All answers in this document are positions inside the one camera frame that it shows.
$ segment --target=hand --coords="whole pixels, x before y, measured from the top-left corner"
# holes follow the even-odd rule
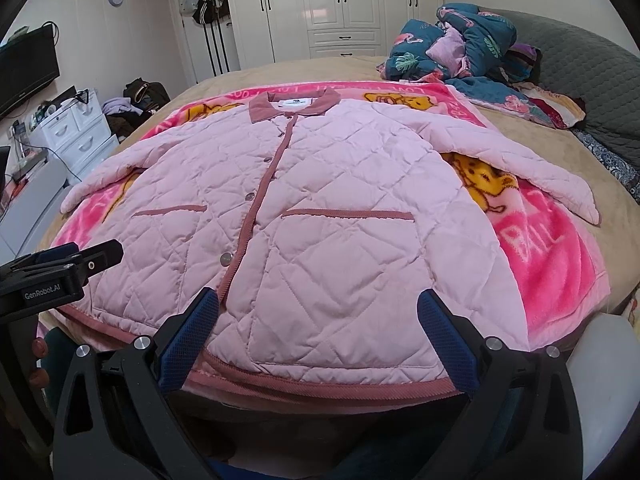
[[[37,359],[42,359],[49,353],[49,347],[47,347],[47,343],[43,338],[37,337],[31,343],[31,351],[33,351],[33,355]],[[49,374],[47,374],[46,370],[38,368],[29,375],[29,384],[34,388],[46,388],[49,386]]]

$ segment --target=television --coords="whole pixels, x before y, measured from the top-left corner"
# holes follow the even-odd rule
[[[0,47],[0,120],[60,76],[51,24]]]

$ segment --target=metal screw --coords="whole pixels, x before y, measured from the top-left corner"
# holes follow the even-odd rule
[[[497,351],[502,349],[502,341],[500,341],[497,337],[488,337],[484,344],[489,350]]]
[[[76,355],[78,357],[85,357],[90,351],[89,345],[81,345],[76,348]]]
[[[553,357],[554,359],[556,357],[560,357],[560,351],[558,350],[558,347],[556,347],[556,346],[548,346],[548,347],[546,347],[546,354],[549,357]]]
[[[140,336],[138,339],[136,339],[133,342],[133,346],[135,346],[138,350],[144,350],[145,348],[149,348],[150,344],[151,344],[151,338],[146,335]]]

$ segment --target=pink quilted jacket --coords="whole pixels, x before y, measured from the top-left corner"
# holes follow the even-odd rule
[[[63,212],[146,168],[92,240],[119,240],[123,262],[71,315],[129,341],[216,288],[224,308],[196,370],[208,387],[264,398],[450,391],[417,319],[429,287],[483,335],[529,349],[494,229],[438,152],[478,157],[597,223],[585,181],[449,116],[331,89],[305,108],[278,104],[293,97],[263,93],[142,140],[73,188]]]

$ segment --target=jacket collar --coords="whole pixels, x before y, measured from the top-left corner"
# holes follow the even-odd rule
[[[272,102],[284,101],[287,99],[315,98],[309,106],[300,110],[278,110],[271,104]],[[273,119],[279,115],[321,115],[329,108],[340,102],[340,94],[333,88],[310,92],[294,92],[290,94],[276,94],[272,92],[262,92],[249,101],[249,117],[252,123]]]

